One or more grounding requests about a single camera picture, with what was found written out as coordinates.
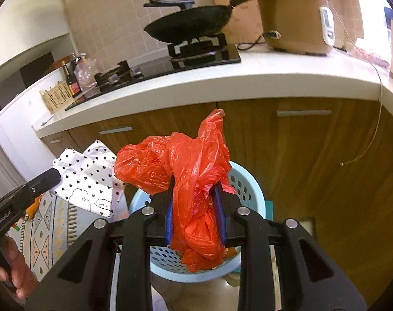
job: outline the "dark panel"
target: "dark panel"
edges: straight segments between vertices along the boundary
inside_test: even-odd
[[[30,87],[37,80],[39,80],[44,75],[44,72],[53,63],[53,54],[48,53],[44,56],[41,56],[40,58],[37,58],[36,60],[33,60],[31,63],[28,63],[27,65],[19,69],[25,87]]]

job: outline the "white cloth with black hearts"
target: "white cloth with black hearts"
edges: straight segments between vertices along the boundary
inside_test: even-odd
[[[124,183],[114,175],[116,156],[96,140],[84,153],[66,149],[53,161],[61,182],[50,192],[71,204],[110,217],[124,193]]]

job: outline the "white cable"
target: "white cable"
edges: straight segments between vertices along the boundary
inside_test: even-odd
[[[345,33],[348,35],[348,37],[349,37],[351,43],[352,43],[353,46],[358,50],[357,46],[355,45],[355,42],[351,39],[351,36],[349,36],[348,31],[346,30],[345,26],[343,25],[342,20],[340,19],[338,13],[336,12],[335,7],[331,4],[330,1],[329,1],[329,4],[331,5],[333,11],[335,12],[336,16],[338,17],[339,22],[340,22],[340,24],[342,25],[343,29],[345,30]],[[359,160],[360,158],[362,158],[362,157],[365,155],[365,153],[369,150],[369,148],[371,147],[372,143],[374,142],[375,137],[376,137],[376,132],[378,131],[378,127],[379,127],[379,125],[380,125],[381,112],[382,112],[382,97],[383,97],[384,85],[382,84],[382,79],[381,79],[380,73],[378,72],[378,69],[377,69],[377,68],[375,67],[375,65],[374,65],[372,62],[370,62],[368,59],[367,59],[366,61],[367,61],[370,65],[372,65],[372,67],[373,67],[373,68],[375,69],[375,71],[376,71],[376,74],[378,75],[378,78],[380,79],[380,88],[381,88],[381,90],[380,90],[380,98],[379,98],[379,101],[380,101],[380,113],[379,113],[379,115],[378,115],[378,121],[376,122],[374,135],[372,136],[372,139],[371,139],[371,141],[369,142],[369,144],[368,144],[367,148],[365,149],[365,151],[364,151],[363,153],[361,153],[359,156],[353,158],[352,160],[349,160],[349,161],[347,161],[347,162],[341,162],[341,163],[340,163],[340,166],[341,166],[341,167],[344,167],[344,166],[346,166],[346,165],[352,164],[353,162]]]

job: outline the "silver screw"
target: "silver screw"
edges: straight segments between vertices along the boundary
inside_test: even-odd
[[[240,207],[237,209],[237,212],[243,216],[250,214],[250,210],[247,207]]]
[[[142,208],[142,214],[143,215],[152,215],[155,212],[155,209],[153,207],[147,206]]]
[[[94,227],[96,229],[102,229],[106,225],[106,220],[103,220],[102,218],[98,218],[96,221],[94,221]]]
[[[297,221],[292,219],[292,218],[289,218],[289,219],[286,220],[286,225],[289,228],[296,228],[297,227]]]

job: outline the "hanging cord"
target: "hanging cord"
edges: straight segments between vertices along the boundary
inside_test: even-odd
[[[245,51],[245,50],[251,49],[251,48],[254,47],[256,44],[258,44],[258,42],[261,40],[261,37],[263,37],[263,34],[261,34],[261,35],[258,37],[258,39],[257,39],[254,43],[239,43],[239,44],[237,45],[237,49],[240,50],[240,51]],[[248,47],[245,47],[245,48],[242,48],[242,47],[241,47],[241,45],[247,45],[247,44],[249,44]]]
[[[330,1],[329,1],[329,4],[331,5],[332,10],[335,12],[336,16],[338,17],[338,20],[339,20],[340,24],[342,25],[343,29],[345,30],[346,35],[349,37],[351,43],[352,43],[353,46],[358,50],[357,46],[355,45],[354,41],[351,39],[351,36],[349,36],[349,33],[347,32],[345,26],[343,25],[343,22],[342,22],[342,20],[340,19],[338,13],[336,12],[335,7],[331,4]],[[373,143],[374,140],[375,140],[376,132],[378,131],[378,127],[380,126],[381,112],[382,112],[382,97],[383,97],[384,85],[382,84],[382,79],[381,79],[380,73],[378,72],[378,69],[375,67],[375,65],[374,65],[372,62],[370,62],[369,60],[366,60],[366,61],[367,61],[370,65],[372,65],[372,67],[373,67],[373,68],[375,69],[375,71],[376,71],[376,74],[378,75],[378,78],[380,79],[380,88],[381,88],[381,90],[380,90],[380,97],[379,97],[379,101],[380,101],[380,112],[379,112],[379,114],[378,114],[378,121],[376,122],[375,131],[374,131],[374,134],[373,134],[373,136],[372,136],[372,139],[371,139],[371,141],[369,142],[369,144],[368,144],[367,148],[365,149],[365,151],[362,152],[362,153],[361,153],[360,155],[358,155],[357,157],[353,158],[352,160],[349,160],[349,161],[347,161],[347,162],[341,162],[341,163],[340,163],[340,166],[341,166],[341,167],[345,167],[346,165],[352,164],[353,162],[355,162],[355,161],[359,160],[360,158],[362,158],[362,157],[366,154],[366,152],[368,152],[369,148],[371,147],[372,143]]]

